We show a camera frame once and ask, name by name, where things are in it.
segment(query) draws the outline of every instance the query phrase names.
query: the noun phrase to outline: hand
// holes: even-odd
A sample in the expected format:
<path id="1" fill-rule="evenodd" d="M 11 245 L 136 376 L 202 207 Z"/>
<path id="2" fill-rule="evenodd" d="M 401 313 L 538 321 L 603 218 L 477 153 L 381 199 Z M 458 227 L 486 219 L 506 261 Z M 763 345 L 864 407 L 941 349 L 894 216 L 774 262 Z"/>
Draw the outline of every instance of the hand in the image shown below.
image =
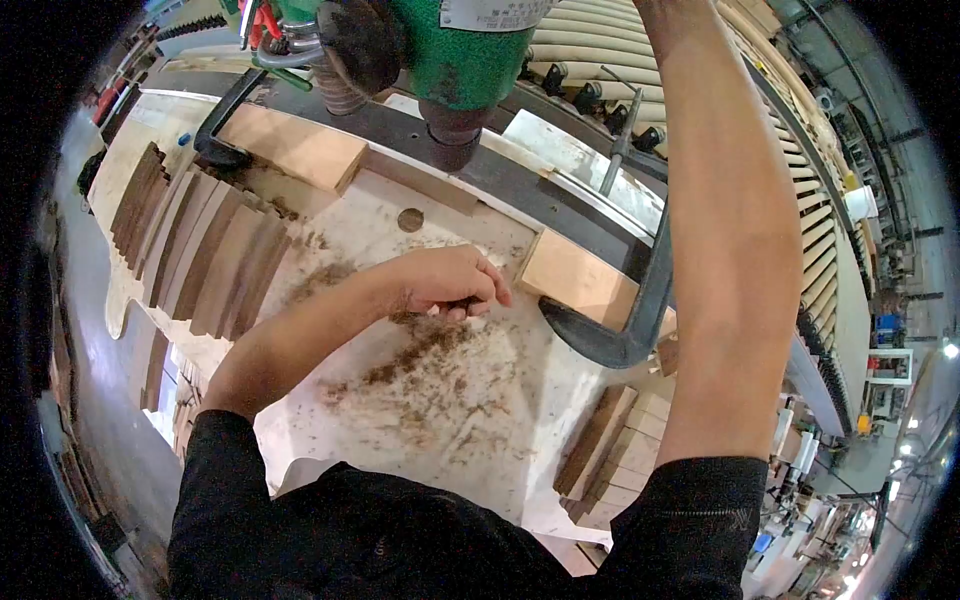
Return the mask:
<path id="1" fill-rule="evenodd" d="M 469 244 L 416 250 L 378 267 L 398 284 L 398 310 L 425 313 L 434 306 L 447 321 L 490 310 L 494 299 L 513 304 L 513 294 L 487 257 Z"/>

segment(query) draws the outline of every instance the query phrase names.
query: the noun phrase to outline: light wood block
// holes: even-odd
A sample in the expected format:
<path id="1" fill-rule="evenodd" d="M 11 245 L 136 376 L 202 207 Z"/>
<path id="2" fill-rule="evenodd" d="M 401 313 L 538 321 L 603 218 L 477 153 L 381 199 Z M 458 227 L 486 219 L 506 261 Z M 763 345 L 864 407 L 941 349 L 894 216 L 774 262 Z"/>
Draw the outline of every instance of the light wood block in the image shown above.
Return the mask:
<path id="1" fill-rule="evenodd" d="M 516 287 L 552 298 L 614 331 L 623 329 L 639 289 L 614 267 L 551 229 L 534 240 Z"/>
<path id="2" fill-rule="evenodd" d="M 217 136 L 260 156 L 280 171 L 342 196 L 353 180 L 366 140 L 269 108 L 242 104 Z"/>
<path id="3" fill-rule="evenodd" d="M 623 428 L 634 398 L 636 390 L 625 385 L 607 388 L 557 475 L 553 486 L 557 493 L 574 500 L 584 497 L 595 471 L 603 464 Z"/>
<path id="4" fill-rule="evenodd" d="M 630 427 L 624 427 L 613 444 L 607 460 L 633 472 L 649 475 L 654 472 L 658 452 L 660 452 L 659 440 Z"/>
<path id="5" fill-rule="evenodd" d="M 262 212 L 241 205 L 230 220 L 223 240 L 213 254 L 204 285 L 197 297 L 197 307 L 190 322 L 190 333 L 214 338 L 223 337 L 223 323 L 228 302 L 236 293 L 241 266 L 249 260 L 256 245 L 253 236 L 264 218 Z"/>

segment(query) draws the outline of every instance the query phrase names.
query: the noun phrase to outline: stack of wood pieces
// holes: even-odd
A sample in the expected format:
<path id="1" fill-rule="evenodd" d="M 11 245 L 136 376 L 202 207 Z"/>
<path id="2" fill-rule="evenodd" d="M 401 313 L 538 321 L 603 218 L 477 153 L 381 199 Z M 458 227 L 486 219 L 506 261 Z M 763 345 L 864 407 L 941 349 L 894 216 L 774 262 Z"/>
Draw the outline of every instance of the stack of wood pieces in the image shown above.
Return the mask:
<path id="1" fill-rule="evenodd" d="M 134 171 L 128 191 L 154 168 L 151 144 Z M 136 254 L 125 254 L 135 277 L 143 282 L 141 300 L 172 319 L 191 320 L 190 331 L 234 341 L 253 326 L 276 267 L 290 246 L 283 222 L 251 208 L 250 199 L 229 183 L 203 173 L 189 161 L 158 197 L 142 197 L 134 210 L 131 193 L 118 215 L 137 214 L 140 240 Z M 125 223 L 115 218 L 116 224 Z"/>
<path id="2" fill-rule="evenodd" d="M 669 414 L 651 392 L 607 388 L 554 482 L 574 523 L 610 531 L 653 473 Z"/>
<path id="3" fill-rule="evenodd" d="M 166 155 L 154 142 L 147 144 L 147 149 L 133 169 L 110 225 L 113 245 L 124 257 L 127 266 L 138 274 L 143 269 L 153 223 L 157 214 L 163 212 L 170 183 L 170 175 L 163 168 L 164 158 Z"/>

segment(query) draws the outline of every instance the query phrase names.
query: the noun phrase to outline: cable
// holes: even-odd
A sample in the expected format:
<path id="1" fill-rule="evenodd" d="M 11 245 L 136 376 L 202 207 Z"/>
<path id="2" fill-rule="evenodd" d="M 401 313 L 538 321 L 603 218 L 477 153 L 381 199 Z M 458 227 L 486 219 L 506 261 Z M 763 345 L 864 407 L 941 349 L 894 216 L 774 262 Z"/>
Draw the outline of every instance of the cable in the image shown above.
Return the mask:
<path id="1" fill-rule="evenodd" d="M 817 465 L 820 465 L 821 467 L 825 468 L 829 474 L 831 474 L 831 475 L 833 475 L 834 477 L 836 477 L 836 478 L 837 478 L 837 481 L 839 481 L 840 483 L 842 483 L 843 485 L 845 485 L 851 492 L 855 493 L 855 494 L 858 495 L 858 496 L 861 496 L 861 497 L 863 496 L 863 494 L 860 493 L 860 492 L 858 492 L 856 489 L 854 489 L 852 485 L 850 485 L 849 483 L 847 483 L 846 481 L 844 481 L 844 480 L 843 480 L 843 477 L 841 477 L 840 475 L 836 474 L 836 471 L 833 470 L 833 467 L 828 467 L 827 465 L 824 465 L 823 463 L 821 463 L 821 462 L 817 459 L 816 456 L 813 457 L 813 462 L 816 463 Z M 867 503 L 867 505 L 868 505 L 870 508 L 874 509 L 878 515 L 880 514 L 880 509 L 877 507 L 877 505 L 876 505 L 875 503 L 871 502 L 870 500 L 868 500 L 868 499 L 866 499 L 866 498 L 862 498 L 862 499 L 863 499 L 864 502 Z M 903 531 L 903 530 L 900 528 L 900 526 L 899 526 L 897 523 L 895 523 L 895 522 L 893 521 L 893 519 L 891 519 L 890 517 L 888 517 L 888 516 L 886 515 L 886 513 L 883 514 L 883 517 L 887 520 L 888 523 L 890 523 L 890 526 L 891 526 L 891 527 L 893 527 L 894 529 L 896 529 L 897 531 L 899 531 L 901 534 L 903 534 L 903 536 L 904 536 L 905 538 L 909 538 L 909 537 L 910 537 L 910 536 L 907 535 L 907 533 L 906 533 L 905 531 Z"/>

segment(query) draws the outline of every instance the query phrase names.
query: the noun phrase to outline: drill press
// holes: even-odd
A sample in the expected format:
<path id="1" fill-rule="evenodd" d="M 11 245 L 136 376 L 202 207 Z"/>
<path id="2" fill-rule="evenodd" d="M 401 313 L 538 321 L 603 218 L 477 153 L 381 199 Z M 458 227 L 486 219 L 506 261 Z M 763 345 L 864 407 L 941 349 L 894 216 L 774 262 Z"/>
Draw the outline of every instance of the drill press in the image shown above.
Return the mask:
<path id="1" fill-rule="evenodd" d="M 260 27 L 262 1 L 244 6 L 243 44 Z M 266 19 L 267 31 L 255 31 L 256 57 L 264 67 L 309 66 L 337 115 L 359 110 L 406 69 L 435 162 L 452 172 L 473 155 L 514 85 L 534 26 L 558 1 L 271 0 L 281 35 Z"/>

